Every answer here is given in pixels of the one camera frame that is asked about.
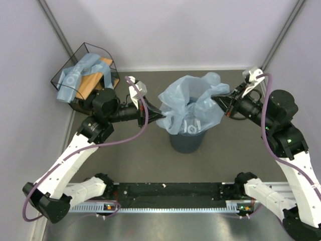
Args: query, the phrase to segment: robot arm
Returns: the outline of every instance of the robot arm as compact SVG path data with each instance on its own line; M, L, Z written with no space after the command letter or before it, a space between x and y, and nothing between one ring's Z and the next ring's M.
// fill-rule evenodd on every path
M246 82L240 84L228 95L212 96L225 115L231 117L240 113L261 126L263 103L251 97L255 86L264 80L258 68L244 72ZM313 171L308 147L302 133L291 123L298 111L293 96L284 90L271 93L265 117L265 132L272 152L283 162L283 170L293 191L295 202L283 198L252 173L240 173L235 179L238 190L259 200L282 222L295 240L321 239L321 201L314 189L320 191L320 184ZM313 185L297 171L303 170Z
M133 77L130 80L135 84L140 95L144 96L147 92L146 86ZM60 221L71 207L102 194L108 196L108 192L111 191L109 187L113 185L113 181L104 174L97 174L95 177L73 186L67 187L67 184L86 159L98 149L98 147L88 147L104 143L111 135L113 132L112 123L136 119L140 127L144 125L145 112L142 102L133 87L129 90L133 101L130 104L121 104L113 89L107 88L99 91L92 101L93 116L89 116L83 121L68 148L49 169L49 171L56 170L50 173L36 189L34 189L35 185L48 172L35 183L28 182L23 187L26 196L32 192L31 205L52 223ZM148 123L163 118L162 113L145 97L144 100L148 110ZM82 148L87 149L70 156Z

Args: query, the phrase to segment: white wall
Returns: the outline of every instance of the white wall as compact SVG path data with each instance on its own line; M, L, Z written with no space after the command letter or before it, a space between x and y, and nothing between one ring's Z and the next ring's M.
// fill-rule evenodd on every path
M321 1L310 0L292 25L268 72L274 89L285 89L299 107L293 123L303 132L321 181Z
M68 57L35 0L0 1L0 33L0 240L21 241L22 187L57 159L70 118L50 84Z
M119 70L261 65L297 0L47 0L73 50L110 51Z

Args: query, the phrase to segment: metallic floor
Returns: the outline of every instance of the metallic floor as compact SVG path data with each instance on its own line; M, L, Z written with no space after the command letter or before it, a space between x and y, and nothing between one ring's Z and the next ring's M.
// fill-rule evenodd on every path
M128 85L123 77L133 75L147 86L147 98L155 106L157 96L172 82L184 75L203 76L208 71L170 71L120 73L116 88L124 101ZM221 81L231 89L242 81L241 71L217 71ZM85 115L76 113L71 136ZM135 135L136 121L114 124L115 132L107 142ZM101 148L80 168L72 182L82 182L96 173L106 173L115 182L231 182L239 172L253 172L263 181L285 181L281 169L269 156L261 139L260 128L250 121L224 117L208 130L201 147L192 154L180 154L172 149L166 130L151 123L136 141ZM69 214L54 226L63 230L81 214ZM102 221L86 217L53 236L47 227L43 241L57 240L217 240L270 241L291 240L276 217L261 209L250 220L238 220L220 214L118 214Z

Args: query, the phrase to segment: translucent plastic bag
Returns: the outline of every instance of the translucent plastic bag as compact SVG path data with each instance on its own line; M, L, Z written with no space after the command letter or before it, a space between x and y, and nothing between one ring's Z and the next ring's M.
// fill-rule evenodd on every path
M158 96L166 118L156 123L172 135L196 135L221 122L224 113L211 96L229 92L230 86L221 83L217 73L201 78L184 76Z

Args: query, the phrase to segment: wooden shelf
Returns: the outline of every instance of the wooden shelf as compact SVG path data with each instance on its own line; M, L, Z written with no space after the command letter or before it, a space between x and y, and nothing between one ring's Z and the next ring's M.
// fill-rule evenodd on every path
M109 66L112 64L111 59L106 59L101 57L100 60L104 61ZM90 93L96 88L102 88L101 84L99 83L100 79L103 77L103 74L101 72L90 74L83 76L81 78L81 83L78 88L78 92L76 94L76 98L78 99L87 99L87 97L90 95ZM119 79L115 80L114 87L118 84Z

